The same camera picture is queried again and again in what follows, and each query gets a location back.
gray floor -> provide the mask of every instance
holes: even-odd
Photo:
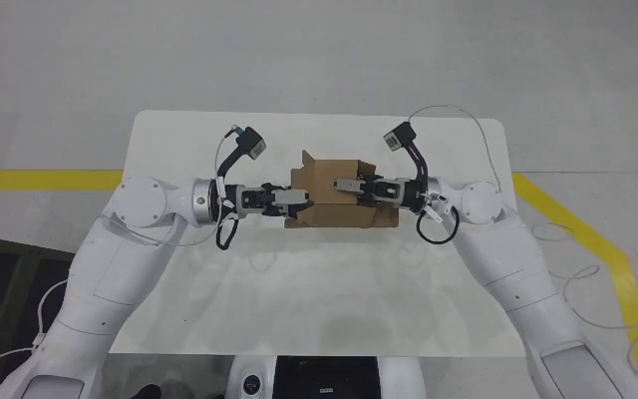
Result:
[[[121,169],[146,109],[453,103],[500,120],[512,169],[540,172],[527,176],[635,265],[637,17],[633,0],[0,0],[0,168]],[[76,250],[108,196],[0,192],[0,238]],[[599,261],[543,249],[558,270]],[[619,323],[608,273],[591,284],[574,300]],[[591,333],[624,355],[623,333]],[[106,378],[112,397],[155,382],[206,398],[225,385],[224,361],[118,355]],[[423,364],[434,398],[536,397],[522,359]]]

cardboard box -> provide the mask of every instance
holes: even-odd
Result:
[[[286,228],[299,227],[396,227],[399,210],[383,203],[378,206],[357,205],[353,193],[335,190],[337,179],[353,179],[373,175],[376,167],[358,160],[315,160],[301,153],[303,168],[290,171],[294,189],[304,189],[314,205],[301,211],[297,219],[287,219]]]

black cable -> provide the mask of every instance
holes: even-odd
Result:
[[[219,177],[225,178],[228,170],[230,170],[230,168],[232,168],[232,166],[235,165],[237,161],[239,161],[241,156],[243,156],[243,151],[239,148],[234,149],[233,152],[230,153],[230,155],[221,163],[221,166],[217,170],[217,175]]]
[[[230,230],[230,234],[228,235],[228,238],[226,239],[225,243],[221,243],[221,231],[223,229],[223,224],[219,225],[219,228],[217,229],[217,235],[215,237],[215,241],[217,243],[217,247],[221,250],[227,250],[230,248],[230,243],[232,242],[232,239],[235,238],[235,234],[237,233],[237,227],[239,226],[239,219],[234,218],[232,220],[232,229]]]
[[[419,149],[417,148],[417,146],[414,143],[410,143],[410,146],[412,146],[412,151],[414,151],[415,156],[417,157],[417,160],[419,161],[419,164],[421,164],[421,166],[422,166],[423,175],[427,178],[428,177],[428,163],[426,163],[426,159],[421,155],[421,152],[419,151]]]
[[[417,159],[417,155],[414,153],[414,151],[412,150],[412,148],[410,147],[404,147],[406,149],[406,152],[408,153],[408,155],[410,156],[410,158],[412,159],[412,161],[415,163],[415,165],[417,166],[417,179],[423,176],[423,168],[422,166],[419,164],[419,160]]]
[[[448,236],[448,238],[443,239],[441,241],[435,241],[433,239],[427,238],[421,232],[421,220],[423,220],[423,217],[426,215],[426,212],[424,210],[421,211],[421,214],[419,214],[419,218],[417,219],[417,233],[426,242],[429,242],[429,243],[434,244],[434,245],[442,245],[444,243],[448,243],[448,242],[452,241],[452,238],[454,238],[457,235],[457,232],[459,231],[459,224],[461,224],[461,217],[459,216],[459,211],[453,206],[452,206],[452,213],[455,216],[455,228],[452,230],[452,233],[450,234],[450,236]]]

yellow tape stripe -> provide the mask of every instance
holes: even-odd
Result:
[[[572,228],[576,241],[607,264],[624,323],[638,325],[638,287],[629,256],[525,176],[514,173],[512,178],[517,195],[554,223]],[[630,341],[638,339],[636,329],[628,330],[627,334]],[[634,350],[634,358],[638,362],[638,345]]]
[[[0,190],[113,190],[122,171],[0,170]]]

white table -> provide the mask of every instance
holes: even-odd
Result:
[[[125,177],[176,185],[208,178],[216,145],[232,124],[257,130],[268,149],[256,162],[239,161],[230,184],[287,184],[302,149],[317,159],[374,163],[388,178],[412,177],[408,155],[391,153],[382,140],[403,120],[145,111],[135,121]],[[515,206],[503,127],[481,123],[505,200]],[[413,125],[432,176],[493,181],[474,122],[414,118]],[[223,156],[232,148],[224,145]],[[112,352],[522,356],[505,314],[454,247],[425,243],[415,222],[402,211],[395,229],[284,229],[281,218],[249,216],[226,252],[213,240],[180,248]],[[424,231],[445,235],[433,221]],[[208,232],[192,230],[183,240]]]

